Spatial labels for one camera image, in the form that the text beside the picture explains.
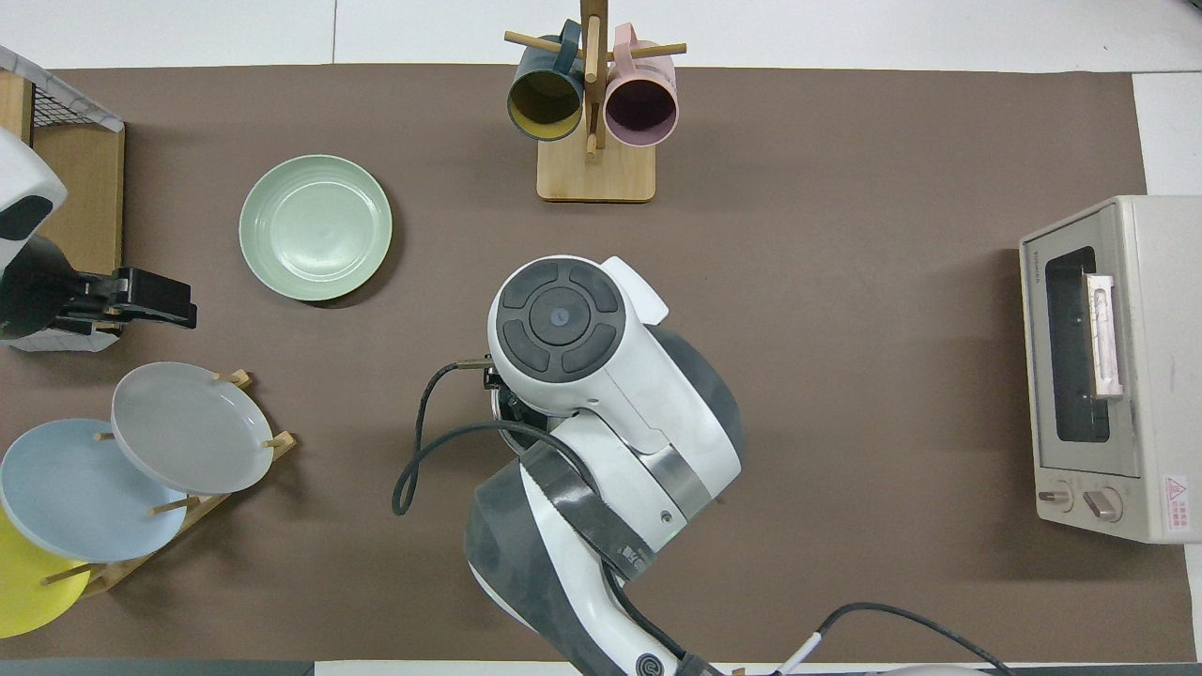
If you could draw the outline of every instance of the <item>warning label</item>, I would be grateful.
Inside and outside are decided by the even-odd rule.
[[[1165,476],[1165,516],[1171,533],[1190,529],[1189,484],[1184,475]]]

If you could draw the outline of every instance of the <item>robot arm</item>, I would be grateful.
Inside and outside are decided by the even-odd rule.
[[[734,399],[650,326],[666,312],[620,260],[553,256],[514,273],[489,313],[501,379],[571,416],[554,435],[584,467],[528,449],[477,490],[465,551],[484,591],[588,676],[716,674],[654,636],[609,580],[641,575],[740,468]]]
[[[67,189],[50,167],[0,130],[0,274],[66,198]]]
[[[71,267],[38,227],[66,201],[50,167],[16,136],[0,130],[0,340],[44,328],[88,336],[95,322],[135,320],[196,327],[191,287],[138,268],[111,275]]]

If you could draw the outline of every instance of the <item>pink mug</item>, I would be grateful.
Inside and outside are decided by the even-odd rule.
[[[629,23],[618,26],[602,109],[611,136],[627,146],[647,148],[672,134],[679,105],[672,57],[631,58],[631,49],[641,47],[655,43],[638,40]]]

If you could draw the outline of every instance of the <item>brown table mat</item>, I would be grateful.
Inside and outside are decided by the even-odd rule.
[[[192,284],[200,327],[99,355],[0,351],[0,445],[107,417],[131,368],[246,368],[302,446],[119,587],[0,657],[559,659],[468,571],[472,488],[510,459],[456,443],[388,510],[433,370],[487,350],[499,284],[537,256],[617,254],[725,375],[743,475],[631,595],[712,660],[784,659],[835,606],[903,605],[1010,660],[1192,659],[1180,547],[1035,516],[1017,241],[1144,189],[1130,77],[682,70],[645,206],[548,204],[504,111],[505,66],[65,73],[129,120],[125,260]],[[278,296],[237,221],[276,162],[331,153],[392,201],[380,273]],[[429,429],[488,416],[478,373]],[[970,656],[852,616],[826,662]]]

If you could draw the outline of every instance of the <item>white cable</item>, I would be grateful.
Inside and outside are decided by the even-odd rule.
[[[789,672],[796,669],[797,665],[802,663],[802,660],[809,657],[810,653],[814,652],[814,648],[819,647],[819,644],[821,642],[822,642],[822,634],[819,634],[817,631],[811,634],[810,638],[807,639],[804,644],[802,644],[802,647],[797,648],[797,652],[795,652],[792,657],[786,659],[776,669],[776,674],[783,674],[784,676],[789,676]]]

